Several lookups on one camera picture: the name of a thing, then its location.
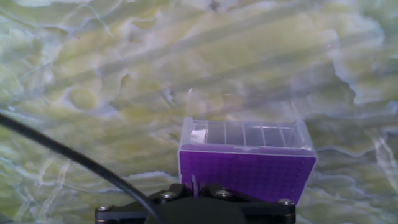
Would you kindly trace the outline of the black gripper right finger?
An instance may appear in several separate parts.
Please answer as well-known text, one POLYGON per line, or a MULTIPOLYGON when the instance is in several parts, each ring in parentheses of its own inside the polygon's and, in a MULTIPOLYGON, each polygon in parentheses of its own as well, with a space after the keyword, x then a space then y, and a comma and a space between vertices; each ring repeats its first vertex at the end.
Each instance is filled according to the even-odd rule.
POLYGON ((197 184, 197 195, 237 205, 248 223, 295 224, 295 202, 291 199, 268 202, 221 184, 204 183, 197 184))

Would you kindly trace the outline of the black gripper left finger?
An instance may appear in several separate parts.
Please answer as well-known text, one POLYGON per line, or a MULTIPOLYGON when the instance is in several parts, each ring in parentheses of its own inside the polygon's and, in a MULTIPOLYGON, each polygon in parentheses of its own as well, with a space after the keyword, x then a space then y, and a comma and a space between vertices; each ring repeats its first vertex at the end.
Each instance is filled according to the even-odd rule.
MULTIPOLYGON (((148 199, 156 205, 164 204, 185 197, 195 195, 191 184, 172 184, 167 190, 161 190, 150 196, 148 199)), ((133 202, 123 206, 110 205, 98 207, 95 210, 95 224, 109 223, 144 223, 149 212, 139 202, 133 202)))

